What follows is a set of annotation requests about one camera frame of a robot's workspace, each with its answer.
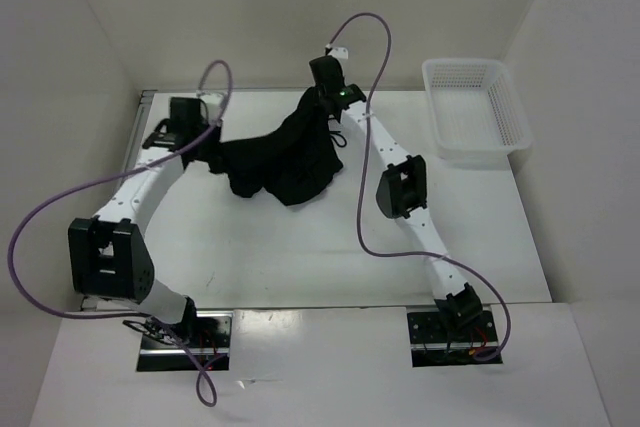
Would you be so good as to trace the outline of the black shorts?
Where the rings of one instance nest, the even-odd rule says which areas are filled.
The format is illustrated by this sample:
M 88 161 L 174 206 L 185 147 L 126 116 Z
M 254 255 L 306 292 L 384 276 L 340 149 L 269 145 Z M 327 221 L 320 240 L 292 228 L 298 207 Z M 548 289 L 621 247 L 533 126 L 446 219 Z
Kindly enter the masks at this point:
M 231 191 L 251 198 L 266 190 L 285 206 L 320 195 L 341 171 L 318 91 L 308 88 L 295 111 L 273 132 L 222 142 L 216 128 L 202 148 L 213 174 L 225 174 Z

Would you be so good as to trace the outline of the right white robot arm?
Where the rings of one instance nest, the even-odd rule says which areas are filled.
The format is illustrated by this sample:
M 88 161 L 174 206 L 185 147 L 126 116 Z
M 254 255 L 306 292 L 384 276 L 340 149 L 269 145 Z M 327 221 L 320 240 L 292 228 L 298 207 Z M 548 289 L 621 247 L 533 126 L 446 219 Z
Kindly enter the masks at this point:
M 384 217 L 396 222 L 425 259 L 427 277 L 438 310 L 440 332 L 450 340 L 469 333 L 483 307 L 474 288 L 451 263 L 427 201 L 427 163 L 398 144 L 371 110 L 355 84 L 345 83 L 339 60 L 324 55 L 309 62 L 320 105 L 365 141 L 367 156 L 382 164 L 375 200 Z

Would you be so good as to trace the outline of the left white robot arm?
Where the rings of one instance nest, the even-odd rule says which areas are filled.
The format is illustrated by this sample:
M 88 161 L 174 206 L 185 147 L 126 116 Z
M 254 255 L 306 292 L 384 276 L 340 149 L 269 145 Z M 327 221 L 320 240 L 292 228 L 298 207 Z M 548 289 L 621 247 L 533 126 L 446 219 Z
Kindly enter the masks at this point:
M 171 98 L 169 116 L 140 147 L 135 173 L 93 217 L 76 218 L 68 228 L 74 290 L 148 316 L 145 335 L 180 347 L 198 338 L 195 303 L 156 278 L 145 233 L 170 188 L 198 159 L 197 148 L 185 147 L 207 131 L 208 114 L 200 98 Z

